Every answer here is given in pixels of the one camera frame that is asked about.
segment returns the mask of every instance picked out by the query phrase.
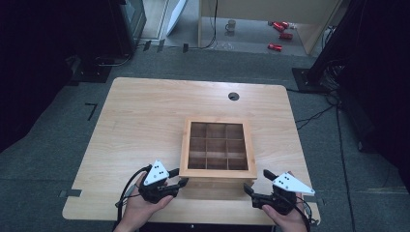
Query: wrist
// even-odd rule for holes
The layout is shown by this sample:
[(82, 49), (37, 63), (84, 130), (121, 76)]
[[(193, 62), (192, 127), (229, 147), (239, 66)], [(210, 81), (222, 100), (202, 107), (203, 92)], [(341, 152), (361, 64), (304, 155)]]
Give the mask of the wrist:
[(133, 229), (131, 225), (128, 225), (123, 220), (115, 227), (114, 232), (133, 232), (136, 229)]
[(281, 227), (282, 232), (308, 232), (307, 228), (304, 226), (291, 226), (291, 227)]

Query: finger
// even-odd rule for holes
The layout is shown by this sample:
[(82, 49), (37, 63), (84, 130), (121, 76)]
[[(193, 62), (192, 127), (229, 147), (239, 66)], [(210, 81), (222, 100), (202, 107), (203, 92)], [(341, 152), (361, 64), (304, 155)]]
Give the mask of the finger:
[(144, 176), (145, 176), (146, 174), (147, 174), (146, 172), (143, 172), (143, 173), (141, 174), (141, 176), (138, 178), (138, 180), (136, 180), (135, 184), (136, 184), (138, 187), (141, 186), (142, 179), (144, 178)]
[(302, 194), (300, 192), (296, 192), (296, 202), (298, 203), (298, 208), (303, 211), (304, 210), (304, 201), (303, 201)]
[(158, 210), (161, 210), (161, 209), (165, 208), (165, 206), (167, 206), (169, 204), (169, 202), (171, 202), (172, 199), (174, 199), (173, 196), (167, 195), (166, 197), (161, 199), (157, 204), (153, 204), (152, 205), (153, 213), (158, 211)]
[(263, 205), (262, 210), (265, 212), (266, 215), (269, 216), (276, 224), (279, 224), (280, 218), (278, 216), (278, 212), (272, 208), (270, 205)]

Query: hand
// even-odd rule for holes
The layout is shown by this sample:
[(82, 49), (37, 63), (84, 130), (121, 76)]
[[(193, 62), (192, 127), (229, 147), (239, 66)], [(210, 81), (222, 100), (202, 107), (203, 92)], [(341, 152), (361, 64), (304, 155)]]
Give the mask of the hand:
[[(296, 192), (297, 207), (304, 211), (304, 204), (302, 202), (302, 194)], [(262, 206), (262, 210), (277, 224), (283, 232), (306, 232), (304, 220), (301, 214), (293, 209), (288, 215), (284, 216), (278, 213), (274, 208), (269, 205)]]
[[(139, 187), (141, 184), (142, 178), (146, 175), (143, 173), (139, 179), (136, 181), (136, 185)], [(138, 188), (135, 188), (131, 196), (138, 195)], [(142, 196), (138, 195), (135, 197), (127, 198), (127, 207), (124, 212), (123, 218), (120, 223), (115, 228), (115, 232), (133, 232), (143, 226), (148, 219), (158, 210), (163, 209), (174, 197), (168, 195), (161, 199), (157, 204), (150, 203), (145, 201)]]

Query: black cable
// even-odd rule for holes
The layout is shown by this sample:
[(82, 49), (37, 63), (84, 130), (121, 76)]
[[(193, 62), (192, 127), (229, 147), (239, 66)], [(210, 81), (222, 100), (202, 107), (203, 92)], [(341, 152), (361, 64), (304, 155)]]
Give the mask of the black cable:
[(274, 195), (279, 197), (280, 199), (284, 200), (289, 205), (291, 205), (293, 207), (293, 209), (295, 209), (301, 215), (302, 220), (304, 221), (305, 227), (307, 228), (307, 232), (310, 232), (310, 221), (309, 221), (308, 217), (299, 209), (297, 204), (292, 204), (286, 197), (284, 197), (280, 194), (274, 193)]
[(300, 130), (302, 127), (306, 126), (311, 120), (320, 118), (320, 116), (322, 116), (323, 113), (325, 113), (326, 111), (330, 110), (333, 107), (335, 107), (335, 106), (331, 105), (331, 106), (327, 107), (326, 109), (324, 109), (324, 110), (316, 113), (315, 115), (311, 116), (310, 118), (295, 121), (295, 124), (305, 122), (304, 124), (302, 124), (301, 126), (298, 127), (298, 130)]
[(322, 35), (322, 50), (325, 47), (325, 45), (328, 43), (329, 39), (331, 36), (334, 34), (336, 27), (335, 26), (329, 26), (328, 29), (330, 30), (328, 35), (326, 36), (326, 40), (324, 41), (323, 39), (325, 38), (325, 33)]
[(337, 83), (337, 77), (343, 70), (344, 66), (333, 66), (329, 65), (326, 67), (324, 70), (324, 80), (322, 81), (322, 84), (329, 88), (329, 89), (339, 89), (339, 84)]
[(312, 212), (311, 212), (311, 207), (309, 206), (309, 204), (306, 202), (306, 200), (304, 200), (303, 198), (301, 198), (301, 197), (299, 197), (299, 196), (297, 196), (297, 198), (298, 199), (300, 199), (302, 202), (301, 203), (303, 203), (304, 204), (304, 208), (308, 208), (308, 211), (309, 211), (309, 213), (307, 214), (308, 215), (308, 222), (311, 224), (312, 223), (312, 218), (311, 218), (311, 214), (312, 214)]
[(336, 117), (337, 117), (338, 140), (339, 140), (339, 144), (340, 144), (341, 164), (342, 164), (342, 167), (343, 167), (344, 184), (346, 184), (346, 193), (347, 193), (347, 201), (349, 203), (350, 218), (352, 220), (352, 231), (356, 232), (355, 217), (353, 215), (352, 200), (351, 200), (351, 197), (350, 197), (350, 187), (349, 187), (349, 183), (347, 181), (346, 163), (344, 161), (343, 139), (342, 139), (342, 136), (341, 136), (340, 120), (339, 120), (339, 117), (338, 117), (338, 107), (336, 107)]
[(131, 197), (136, 197), (136, 196), (139, 196), (139, 195), (141, 195), (141, 194), (132, 195), (132, 196), (125, 196), (124, 199), (123, 199), (123, 206), (127, 205), (127, 202), (128, 202), (128, 199), (129, 199), (129, 198), (131, 198)]
[[(356, 43), (354, 44), (355, 47), (358, 46), (359, 44), (359, 39), (360, 39), (360, 34), (361, 34), (361, 30), (362, 30), (362, 21), (363, 21), (363, 16), (365, 14), (365, 8), (366, 8), (366, 4), (367, 4), (367, 0), (365, 0), (363, 7), (362, 7), (362, 12), (360, 15), (360, 19), (359, 19), (359, 26), (357, 29), (357, 37), (356, 37)], [(350, 58), (352, 57), (352, 54), (348, 55), (346, 58), (341, 58), (341, 59), (336, 59), (336, 60), (330, 60), (328, 62), (326, 62), (325, 66), (330, 67), (333, 65), (333, 63), (335, 62), (344, 62), (344, 61), (348, 61), (350, 60)]]
[[(332, 97), (334, 100), (336, 100), (336, 102), (331, 102), (331, 101), (329, 100), (329, 97)], [(332, 94), (326, 95), (326, 102), (328, 102), (329, 105), (333, 105), (333, 106), (338, 106), (338, 105), (340, 105), (340, 100), (339, 100), (339, 98), (336, 97), (336, 96), (334, 96), (334, 95), (332, 95)]]
[[(121, 62), (121, 63), (116, 63), (116, 64), (97, 64), (97, 66), (100, 66), (100, 67), (118, 67), (118, 66), (122, 66), (122, 65), (124, 65), (125, 63), (127, 63), (130, 59), (131, 59), (131, 55), (128, 55), (127, 56), (127, 58), (126, 58), (126, 60), (125, 61), (123, 61), (123, 62)], [(103, 59), (102, 57), (96, 57), (96, 61), (98, 61), (99, 59)]]
[(288, 91), (288, 92), (294, 92), (294, 93), (298, 93), (298, 94), (310, 94), (309, 92), (301, 92), (301, 91), (299, 91), (299, 90), (288, 89), (288, 88), (286, 88), (286, 91)]
[[(126, 194), (126, 191), (127, 191), (128, 187), (129, 187), (130, 183), (132, 182), (132, 180), (135, 179), (135, 177), (136, 177), (137, 175), (139, 175), (139, 173), (141, 173), (141, 172), (143, 172), (143, 171), (147, 171), (147, 170), (149, 170), (150, 168), (151, 168), (151, 164), (148, 165), (148, 166), (146, 166), (146, 167), (143, 167), (143, 168), (139, 169), (137, 172), (135, 172), (135, 173), (132, 175), (132, 177), (129, 179), (129, 181), (127, 182), (126, 186), (124, 187), (124, 190), (123, 190), (123, 192), (121, 193), (121, 197), (120, 197), (120, 200), (119, 200), (118, 202), (122, 202), (122, 201), (123, 201), (124, 195)], [(120, 203), (120, 204), (118, 204), (117, 223), (120, 222), (120, 220), (122, 219), (122, 217), (123, 217), (123, 204)]]
[(199, 47), (199, 49), (206, 49), (210, 47), (212, 44), (214, 44), (214, 42), (217, 40), (217, 14), (218, 14), (218, 0), (217, 0), (217, 3), (215, 4), (215, 12), (214, 12), (214, 37), (211, 39), (208, 45), (206, 45), (205, 47)]

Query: wooden box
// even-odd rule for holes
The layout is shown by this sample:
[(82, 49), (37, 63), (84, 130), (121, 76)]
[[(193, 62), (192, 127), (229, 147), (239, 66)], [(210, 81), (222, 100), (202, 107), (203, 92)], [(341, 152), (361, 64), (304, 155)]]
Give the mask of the wooden box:
[(251, 183), (257, 177), (249, 123), (240, 118), (189, 117), (180, 177), (189, 183)]

